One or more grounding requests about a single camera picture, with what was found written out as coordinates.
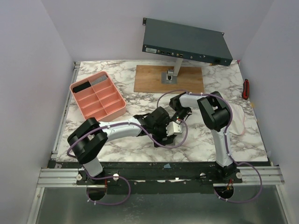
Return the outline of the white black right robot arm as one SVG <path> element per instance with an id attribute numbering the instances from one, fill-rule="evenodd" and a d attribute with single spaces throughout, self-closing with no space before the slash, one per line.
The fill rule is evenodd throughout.
<path id="1" fill-rule="evenodd" d="M 230 154 L 229 126 L 233 113 L 230 105 L 217 91 L 211 94 L 182 93 L 170 99 L 170 107 L 179 119 L 191 109 L 199 109 L 206 127 L 211 131 L 216 151 L 215 178 L 221 183 L 231 179 L 236 164 Z"/>

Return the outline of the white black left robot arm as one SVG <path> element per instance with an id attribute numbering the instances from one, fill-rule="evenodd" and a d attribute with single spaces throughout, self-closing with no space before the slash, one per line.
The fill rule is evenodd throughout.
<path id="1" fill-rule="evenodd" d="M 99 184 L 104 176 L 97 156 L 105 143 L 148 134 L 156 146 L 166 146 L 172 144 L 182 131 L 180 124 L 173 121 L 164 108 L 158 107 L 151 113 L 119 122 L 98 122 L 95 117 L 88 118 L 67 141 L 79 164 L 88 172 L 88 180 Z"/>

